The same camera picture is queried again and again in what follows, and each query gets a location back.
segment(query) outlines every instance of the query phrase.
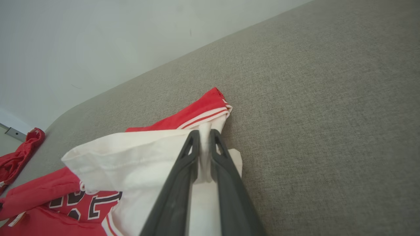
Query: gray upholstery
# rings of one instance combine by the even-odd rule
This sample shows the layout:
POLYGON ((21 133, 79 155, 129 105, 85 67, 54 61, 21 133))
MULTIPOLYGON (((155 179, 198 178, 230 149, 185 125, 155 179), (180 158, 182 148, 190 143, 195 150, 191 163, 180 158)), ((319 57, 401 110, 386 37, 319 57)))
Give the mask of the gray upholstery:
POLYGON ((12 187, 218 87, 269 235, 420 232, 420 2, 315 0, 64 113, 12 187))

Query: gray cushion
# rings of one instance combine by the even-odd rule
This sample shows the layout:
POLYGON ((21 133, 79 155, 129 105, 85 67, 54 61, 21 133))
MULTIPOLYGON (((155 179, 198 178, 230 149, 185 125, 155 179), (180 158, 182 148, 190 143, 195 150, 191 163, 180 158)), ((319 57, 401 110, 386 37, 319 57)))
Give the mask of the gray cushion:
POLYGON ((234 108, 223 136, 270 235, 417 234, 419 39, 419 1, 315 0, 70 109, 13 186, 218 87, 234 108))

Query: gray fabric surface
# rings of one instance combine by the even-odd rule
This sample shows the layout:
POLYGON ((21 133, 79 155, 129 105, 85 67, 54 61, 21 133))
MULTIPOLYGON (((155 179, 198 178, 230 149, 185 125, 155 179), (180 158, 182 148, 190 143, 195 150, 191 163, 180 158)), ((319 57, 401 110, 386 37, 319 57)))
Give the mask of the gray fabric surface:
POLYGON ((269 235, 420 233, 420 2, 315 0, 63 114, 12 187, 218 87, 269 235))

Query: clothing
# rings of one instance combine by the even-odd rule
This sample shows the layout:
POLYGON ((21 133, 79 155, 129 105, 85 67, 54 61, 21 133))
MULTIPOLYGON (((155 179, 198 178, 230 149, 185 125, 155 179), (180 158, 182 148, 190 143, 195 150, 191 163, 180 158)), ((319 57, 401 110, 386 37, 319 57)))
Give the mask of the clothing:
POLYGON ((34 128, 15 152, 0 157, 0 194, 18 177, 44 139, 45 133, 39 128, 34 128))
MULTIPOLYGON (((115 150, 113 148, 121 148, 121 144, 125 145, 125 150, 119 150, 120 159, 133 158, 135 160, 136 158, 139 158, 141 154, 143 154, 145 158, 152 157, 154 155, 151 155, 151 153, 147 155, 147 152, 143 152, 145 151, 144 145, 142 146, 142 144, 144 143, 142 143, 141 141, 147 140, 150 143, 153 140, 153 137, 156 137, 160 141, 162 141, 162 134, 165 134, 168 131, 150 130, 198 128, 200 124, 210 121, 214 124, 212 128, 217 128, 219 131, 221 131, 224 122, 231 111, 231 108, 232 107, 229 106, 224 100, 223 95, 216 88, 214 88, 207 92, 198 101, 186 107, 179 113, 168 117, 162 121, 159 121, 152 126, 142 128, 129 128, 127 129, 127 132, 129 133, 112 134, 100 139, 96 139, 87 144, 83 144, 72 149, 65 155, 65 157, 68 157, 69 154, 73 154, 72 157, 75 158, 74 160, 78 159, 81 162, 83 162, 84 160, 87 160, 89 158, 98 158, 98 156, 95 157, 95 155, 100 156, 101 154, 107 154, 109 156, 112 156, 113 154, 115 154, 115 150), (135 153, 132 152, 133 150, 138 150, 140 152, 135 153)), ((160 144, 162 144, 164 148, 166 148, 168 151, 175 150, 176 146, 178 144, 181 144, 181 146, 179 147, 180 150, 180 148, 183 145, 183 142, 185 141, 183 135, 188 135, 189 131, 172 130, 171 133, 179 135, 172 135, 172 138, 170 138, 171 140, 160 142, 160 144)), ((177 156, 179 150, 175 150, 175 152, 173 153, 170 152, 170 154, 177 156)), ((232 155, 239 156, 240 159, 239 152, 233 153, 232 155)), ((154 160, 159 160, 156 158, 157 157, 151 158, 151 163, 153 163, 154 160)), ((169 158, 167 157, 166 159, 169 161, 163 164, 164 168, 159 169, 170 170, 170 161, 173 159, 173 156, 170 156, 169 158)), ((70 169, 74 173, 79 175, 81 173, 78 172, 79 170, 88 170, 91 167, 88 164, 83 163, 81 166, 76 166, 77 162, 64 162, 67 164, 68 167, 70 167, 70 169)), ((113 162, 110 166, 115 167, 118 166, 119 163, 121 162, 113 162)), ((156 161, 155 163, 158 166, 160 166, 159 161, 156 161)), ((208 181, 206 176, 207 173, 205 171, 205 165, 206 162, 203 162, 202 165, 200 164, 199 171, 203 173, 200 174, 200 176, 202 176, 200 178, 200 181, 202 182, 208 181)), ((124 175, 122 175, 121 177, 123 178, 119 180, 110 179, 105 178, 106 175, 101 175, 99 171, 97 172, 98 175, 90 175, 88 178, 85 178, 86 176, 84 175, 80 175, 79 179, 76 175, 74 175, 74 173, 72 173, 68 168, 63 168, 49 175, 32 180, 24 185, 21 185, 9 191, 6 198, 0 199, 0 203, 3 203, 3 208, 2 210, 0 210, 0 220, 13 217, 25 211, 26 213, 23 214, 23 217, 19 221, 17 221, 12 227, 8 226, 14 220, 14 218, 11 218, 2 228, 0 228, 0 234, 4 233, 13 235, 24 235, 30 233, 31 235, 73 235, 75 233, 79 233, 82 235, 122 235, 122 233, 119 232, 118 229, 121 228, 121 226, 123 225, 121 224, 121 222, 118 221, 120 219, 123 219, 123 217, 121 217, 121 214, 124 214, 124 212, 120 210, 124 209, 124 206, 127 206, 127 204, 125 203, 130 202, 129 200, 127 200, 130 196, 132 196, 132 192, 130 191, 134 190, 134 188, 136 188, 137 186, 132 185, 131 189, 129 185, 126 184, 127 182, 120 182, 123 180, 124 175), (104 185, 94 185, 99 182, 104 183, 104 185), (119 186, 123 187, 121 188, 124 190, 123 194, 121 194, 120 190, 118 190, 119 186), (95 202, 96 200, 100 199, 104 199, 104 201, 92 204, 92 202, 95 202), (116 204, 118 207, 112 208, 111 213, 111 207, 116 204), (60 212, 55 212, 54 209, 60 209, 60 212), (67 215, 78 218, 78 220, 72 219, 67 215), (53 224, 55 230, 52 231, 47 223, 53 224)), ((138 170, 130 173, 140 175, 138 177, 141 177, 141 175, 143 174, 144 176, 143 178, 141 178, 141 180, 149 180, 150 183, 153 183, 153 181, 156 181, 155 183, 160 183, 162 180, 166 179, 167 176, 159 174, 154 175, 155 178, 152 178, 153 172, 145 173, 139 172, 138 170)))

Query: red and white garment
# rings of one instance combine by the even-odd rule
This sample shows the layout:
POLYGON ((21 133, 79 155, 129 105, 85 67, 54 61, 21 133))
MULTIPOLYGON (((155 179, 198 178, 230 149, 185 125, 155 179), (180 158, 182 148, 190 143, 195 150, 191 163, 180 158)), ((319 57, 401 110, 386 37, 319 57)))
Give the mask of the red and white garment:
MULTIPOLYGON (((129 128, 129 133, 112 134, 72 149, 63 157, 72 172, 60 169, 16 187, 0 199, 0 220, 10 218, 0 234, 138 235, 189 133, 185 129, 191 128, 200 129, 203 153, 197 180, 201 184, 193 186, 192 208, 198 207, 191 212, 191 219, 200 222, 193 220, 190 224, 220 228, 218 205, 212 206, 218 204, 214 197, 217 191, 214 183, 207 183, 211 181, 209 162, 202 158, 206 156, 207 131, 221 131, 231 108, 213 88, 152 126, 129 128), (211 198, 203 194, 209 190, 213 191, 211 198), (204 212, 214 217, 206 219, 204 212)), ((232 150, 231 154, 241 172, 239 152, 232 150)), ((196 234, 202 235, 190 228, 190 235, 196 234)))

